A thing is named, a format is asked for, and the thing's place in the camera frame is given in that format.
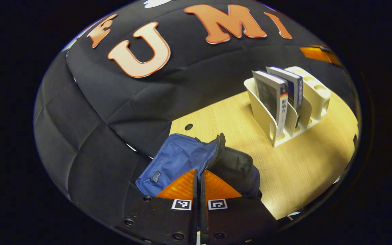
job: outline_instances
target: orange letter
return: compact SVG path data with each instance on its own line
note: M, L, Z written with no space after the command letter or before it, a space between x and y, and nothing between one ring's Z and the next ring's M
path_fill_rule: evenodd
M278 16L272 15L272 14L269 14L269 13L266 13L266 12L264 12L264 13L266 14L266 16L270 17L273 20L273 22L276 24L276 26L279 29L279 34L280 34L281 37L283 37L285 39L293 39L291 34L288 33L288 31L285 29L285 26L283 26L283 24L280 21L280 19L278 18Z
M105 19L103 22L101 22L98 26L96 26L87 36L90 37L93 41L92 43L92 48L96 48L98 44L104 39L105 36L107 36L108 33L110 33L110 29L107 31L104 31L104 28L109 28L113 24L113 20L117 14L114 14L107 19Z
M143 78L161 69L170 58L170 48L158 33L157 22L148 23L134 32L133 37L141 37L154 51L154 56L147 62L140 62L129 50L129 41L124 40L116 45L109 53L108 58L115 62L134 78Z
M244 26L244 34L248 37L267 36L250 15L249 9L240 5L228 5L228 14L205 4L187 7L184 12L194 14L199 18L208 31L206 40L210 44L227 42L231 39L231 36L224 33L219 25L238 38L241 38L242 34L241 25Z

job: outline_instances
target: wooden table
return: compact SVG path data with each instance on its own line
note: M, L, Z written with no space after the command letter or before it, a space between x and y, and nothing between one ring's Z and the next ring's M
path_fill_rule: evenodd
M261 201L276 219L310 203L340 176L355 150L355 115L333 91L322 121L273 147L252 116L247 92L239 93L172 122L170 134L209 142L223 132L226 146L252 156L261 175ZM191 130L184 128L193 124Z

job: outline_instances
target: letter m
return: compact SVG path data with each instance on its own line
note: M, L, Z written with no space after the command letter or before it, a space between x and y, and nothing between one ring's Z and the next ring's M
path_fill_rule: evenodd
M240 5L228 5L228 14L206 4L193 5L184 9L188 14L196 15L207 29L207 42L218 44L227 42L231 36L224 33L220 26L227 29L235 37L241 38L242 28L248 37L266 37L267 34L260 28L255 19L250 15L249 9Z

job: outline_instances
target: white organizer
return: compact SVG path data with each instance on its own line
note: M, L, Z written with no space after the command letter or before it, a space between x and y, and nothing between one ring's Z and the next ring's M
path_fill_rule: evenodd
M285 70L303 77L303 100L302 107L299 110L300 118L297 127L295 126L298 114L292 105L288 103L283 133L278 137L275 137L277 132L276 120L256 96L257 86L255 84L255 79L250 78L244 81L254 118L271 141L273 147L279 146L280 144L301 135L303 132L319 123L328 112L329 100L331 98L331 91L304 69L294 66L286 68Z

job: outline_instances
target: blue bag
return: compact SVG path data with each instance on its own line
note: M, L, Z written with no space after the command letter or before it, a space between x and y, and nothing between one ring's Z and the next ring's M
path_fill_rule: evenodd
M144 195L155 197L191 169L196 169L198 181L208 169L241 195L261 198L260 173L252 157L225 147L223 133L209 143L182 134L169 135L135 184Z

